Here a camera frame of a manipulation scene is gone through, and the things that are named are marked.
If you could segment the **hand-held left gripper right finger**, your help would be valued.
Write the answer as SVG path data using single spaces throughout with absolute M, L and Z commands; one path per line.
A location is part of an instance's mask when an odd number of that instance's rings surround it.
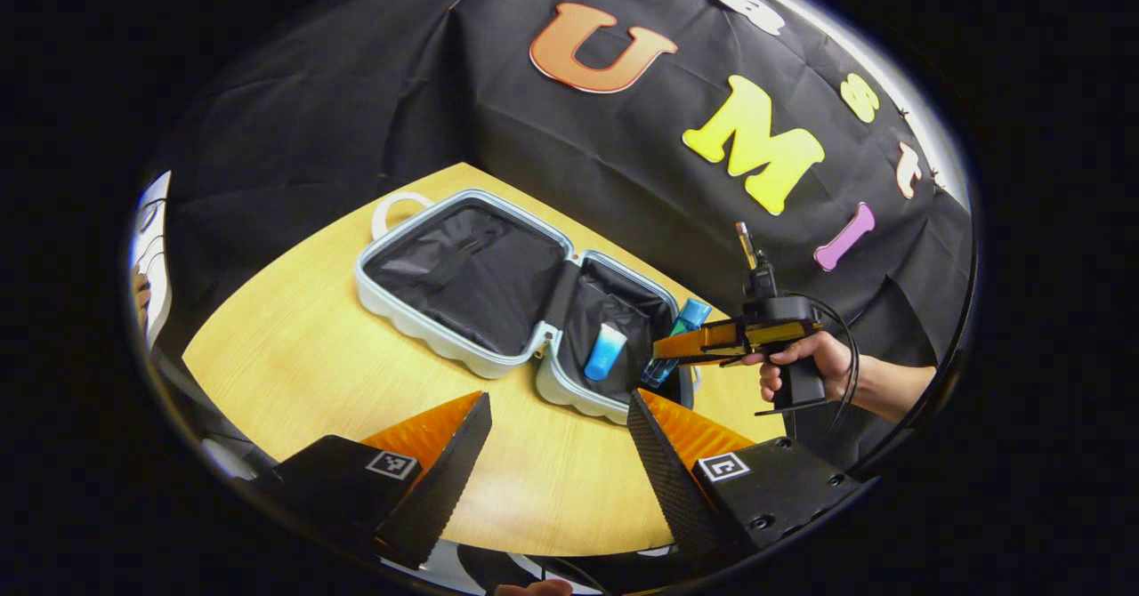
M 683 554 L 757 554 L 841 511 L 862 483 L 789 436 L 755 442 L 648 390 L 630 430 Z

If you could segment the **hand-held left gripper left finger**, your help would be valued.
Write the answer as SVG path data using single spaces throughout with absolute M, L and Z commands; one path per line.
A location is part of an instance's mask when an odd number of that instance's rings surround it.
M 416 570 L 450 522 L 491 426 L 487 392 L 473 391 L 362 441 L 317 439 L 254 487 L 350 555 Z

